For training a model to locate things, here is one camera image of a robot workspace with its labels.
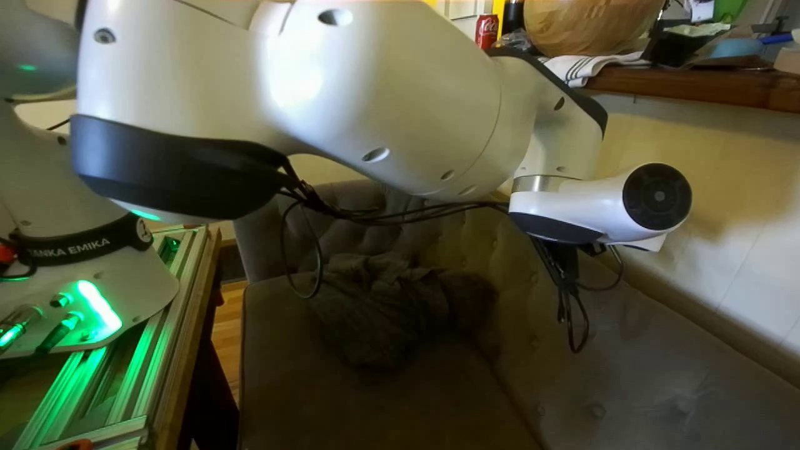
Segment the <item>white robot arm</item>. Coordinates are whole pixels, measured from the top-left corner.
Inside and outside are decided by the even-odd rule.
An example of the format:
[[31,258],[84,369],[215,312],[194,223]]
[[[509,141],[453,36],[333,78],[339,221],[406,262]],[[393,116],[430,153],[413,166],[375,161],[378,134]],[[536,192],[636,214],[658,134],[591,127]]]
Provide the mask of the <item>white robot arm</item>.
[[608,113],[423,0],[0,0],[3,351],[103,348],[171,303],[153,223],[310,203],[298,153],[533,237],[654,248],[683,173],[595,169]]

